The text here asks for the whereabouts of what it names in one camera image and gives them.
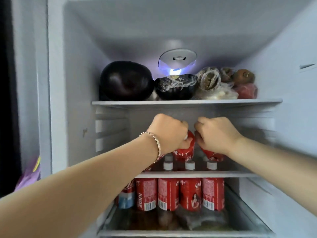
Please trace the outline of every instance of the purple plastic bag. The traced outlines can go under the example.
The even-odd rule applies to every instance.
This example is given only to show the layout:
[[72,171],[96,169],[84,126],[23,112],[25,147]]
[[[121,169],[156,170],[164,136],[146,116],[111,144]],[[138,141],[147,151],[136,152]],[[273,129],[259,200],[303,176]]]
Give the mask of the purple plastic bag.
[[32,160],[30,165],[24,171],[23,175],[20,177],[14,191],[17,191],[23,187],[33,184],[36,181],[41,179],[40,161],[41,161],[41,157],[38,157],[37,159]]

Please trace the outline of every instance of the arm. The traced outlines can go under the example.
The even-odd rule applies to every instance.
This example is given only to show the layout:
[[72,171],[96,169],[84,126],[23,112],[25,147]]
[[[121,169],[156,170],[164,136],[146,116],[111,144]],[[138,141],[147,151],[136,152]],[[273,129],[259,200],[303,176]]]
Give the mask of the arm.
[[[162,154],[188,148],[186,122],[157,115],[148,131]],[[0,200],[1,237],[77,237],[157,158],[151,135],[69,167]]]
[[227,118],[198,121],[195,136],[202,148],[227,155],[317,216],[317,160],[247,139]]

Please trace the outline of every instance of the gold bracelet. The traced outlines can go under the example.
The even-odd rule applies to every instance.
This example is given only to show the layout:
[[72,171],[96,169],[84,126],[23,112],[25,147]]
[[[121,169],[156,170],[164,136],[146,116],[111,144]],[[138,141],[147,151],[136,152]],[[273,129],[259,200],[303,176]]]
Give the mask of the gold bracelet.
[[140,135],[139,136],[141,136],[142,134],[149,134],[149,135],[151,135],[153,138],[154,138],[154,140],[156,141],[156,144],[158,145],[158,157],[156,158],[156,160],[155,160],[155,162],[153,163],[153,164],[155,164],[157,161],[159,161],[160,159],[161,159],[161,145],[160,145],[160,143],[159,143],[159,140],[155,137],[155,135],[153,135],[152,133],[150,133],[150,132],[147,132],[147,131],[145,131],[145,132],[142,132],[142,133],[140,133]]

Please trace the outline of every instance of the eggplant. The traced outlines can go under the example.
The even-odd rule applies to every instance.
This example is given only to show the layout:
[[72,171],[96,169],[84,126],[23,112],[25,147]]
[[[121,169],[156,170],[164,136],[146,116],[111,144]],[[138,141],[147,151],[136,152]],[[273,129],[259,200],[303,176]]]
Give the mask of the eggplant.
[[108,64],[100,76],[101,101],[140,101],[154,90],[150,70],[136,62],[115,61]]
[[198,77],[192,74],[170,75],[156,79],[157,95],[163,100],[189,100],[198,87]]

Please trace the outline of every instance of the refrigerator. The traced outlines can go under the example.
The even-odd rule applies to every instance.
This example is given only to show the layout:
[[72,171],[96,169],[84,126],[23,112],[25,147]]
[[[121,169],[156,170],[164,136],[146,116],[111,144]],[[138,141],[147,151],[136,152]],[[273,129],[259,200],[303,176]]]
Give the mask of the refrigerator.
[[[10,8],[22,170],[40,155],[45,178],[136,138],[158,113],[191,131],[199,116],[226,116],[251,139],[317,155],[317,0],[11,0]],[[160,56],[180,48],[196,53],[193,74],[252,71],[257,99],[99,101],[107,64],[134,61],[160,78]],[[81,237],[316,236],[313,214],[229,159],[219,172],[191,175],[225,178],[235,230],[120,230],[112,203]]]

